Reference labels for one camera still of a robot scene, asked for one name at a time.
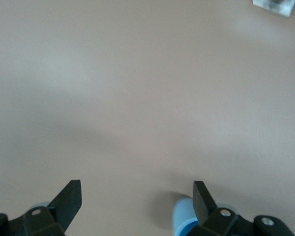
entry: white table surface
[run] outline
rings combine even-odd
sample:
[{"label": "white table surface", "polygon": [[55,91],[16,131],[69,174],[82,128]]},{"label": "white table surface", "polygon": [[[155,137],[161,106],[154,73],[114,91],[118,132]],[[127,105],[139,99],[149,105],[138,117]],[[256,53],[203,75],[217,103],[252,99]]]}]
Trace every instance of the white table surface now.
[{"label": "white table surface", "polygon": [[0,212],[71,179],[68,236],[170,236],[194,180],[295,233],[295,8],[0,0]]}]

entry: light blue cylinder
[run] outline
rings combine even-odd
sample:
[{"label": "light blue cylinder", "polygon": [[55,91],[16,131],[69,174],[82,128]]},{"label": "light blue cylinder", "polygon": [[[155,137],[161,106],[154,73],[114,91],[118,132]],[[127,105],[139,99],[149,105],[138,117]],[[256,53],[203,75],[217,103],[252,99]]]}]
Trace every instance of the light blue cylinder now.
[{"label": "light blue cylinder", "polygon": [[186,236],[198,224],[199,222],[192,205],[192,198],[178,200],[173,212],[174,236]]}]

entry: blue plastic object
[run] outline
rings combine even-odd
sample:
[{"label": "blue plastic object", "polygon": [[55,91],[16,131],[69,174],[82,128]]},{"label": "blue plastic object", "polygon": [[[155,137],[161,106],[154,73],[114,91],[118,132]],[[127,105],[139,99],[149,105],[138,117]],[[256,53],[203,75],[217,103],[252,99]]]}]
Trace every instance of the blue plastic object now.
[{"label": "blue plastic object", "polygon": [[174,236],[186,236],[198,224],[199,222],[192,205],[192,198],[178,200],[173,212]]}]

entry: clear plastic cube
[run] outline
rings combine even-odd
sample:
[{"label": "clear plastic cube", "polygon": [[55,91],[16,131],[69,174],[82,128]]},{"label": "clear plastic cube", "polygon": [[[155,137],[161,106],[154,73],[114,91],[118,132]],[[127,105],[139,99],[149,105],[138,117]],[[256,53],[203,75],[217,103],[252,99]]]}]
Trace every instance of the clear plastic cube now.
[{"label": "clear plastic cube", "polygon": [[253,0],[254,5],[266,10],[289,17],[295,4],[295,0]]}]

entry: black bracket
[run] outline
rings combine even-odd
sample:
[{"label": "black bracket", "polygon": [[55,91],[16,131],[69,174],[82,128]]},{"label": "black bracket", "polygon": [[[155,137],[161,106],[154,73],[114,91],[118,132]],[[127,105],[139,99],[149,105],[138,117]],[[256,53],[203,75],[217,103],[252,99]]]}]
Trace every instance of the black bracket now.
[{"label": "black bracket", "polygon": [[193,208],[201,224],[187,236],[295,236],[273,216],[259,215],[252,223],[230,209],[219,208],[202,181],[194,182]]},{"label": "black bracket", "polygon": [[72,180],[47,207],[32,208],[11,221],[0,213],[0,236],[64,236],[81,205],[81,182]]}]

